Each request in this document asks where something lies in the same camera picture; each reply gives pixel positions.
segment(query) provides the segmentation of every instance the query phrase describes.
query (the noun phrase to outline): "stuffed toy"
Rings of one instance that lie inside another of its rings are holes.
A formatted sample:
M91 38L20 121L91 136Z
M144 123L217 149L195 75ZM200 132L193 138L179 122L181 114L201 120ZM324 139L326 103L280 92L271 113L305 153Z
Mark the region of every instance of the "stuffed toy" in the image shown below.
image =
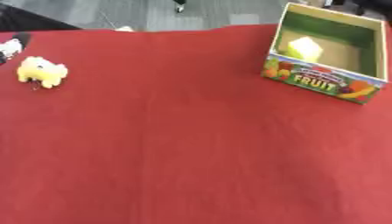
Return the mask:
M44 88L58 86L61 83L61 79L66 78L67 74L68 69L66 66L62 64L55 65L41 57L28 57L17 70L19 81L41 81L41 85Z

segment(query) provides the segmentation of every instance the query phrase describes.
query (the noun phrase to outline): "fruit box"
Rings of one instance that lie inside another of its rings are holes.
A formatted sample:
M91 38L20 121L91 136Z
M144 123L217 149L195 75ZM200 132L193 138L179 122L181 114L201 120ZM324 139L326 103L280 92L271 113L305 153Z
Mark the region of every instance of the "fruit box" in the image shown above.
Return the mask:
M388 83L385 22L288 3L262 76L332 95L368 102ZM317 63L287 56L304 37L323 52Z

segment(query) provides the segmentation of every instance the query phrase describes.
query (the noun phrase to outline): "sponge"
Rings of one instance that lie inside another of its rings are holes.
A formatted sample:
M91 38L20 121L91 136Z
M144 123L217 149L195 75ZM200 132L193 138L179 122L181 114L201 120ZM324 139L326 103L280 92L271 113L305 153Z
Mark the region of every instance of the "sponge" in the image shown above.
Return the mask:
M291 41L286 55L306 62L316 63L323 51L323 48L311 38L304 37Z

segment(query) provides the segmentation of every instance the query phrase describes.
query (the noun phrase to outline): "gray floor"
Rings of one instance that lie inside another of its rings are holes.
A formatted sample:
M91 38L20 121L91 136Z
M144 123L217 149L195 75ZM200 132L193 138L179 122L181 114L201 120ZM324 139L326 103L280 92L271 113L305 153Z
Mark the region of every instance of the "gray floor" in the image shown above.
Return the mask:
M189 0L186 11L175 14L171 0L0 0L82 28L129 25L143 31L276 23L288 1Z

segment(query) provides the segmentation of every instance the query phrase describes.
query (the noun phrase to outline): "person's foot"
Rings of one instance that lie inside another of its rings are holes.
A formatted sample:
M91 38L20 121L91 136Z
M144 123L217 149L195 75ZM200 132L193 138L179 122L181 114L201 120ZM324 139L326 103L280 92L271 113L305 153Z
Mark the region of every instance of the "person's foot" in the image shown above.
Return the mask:
M183 12L185 8L186 8L186 6L184 4L176 4L176 12L177 13Z

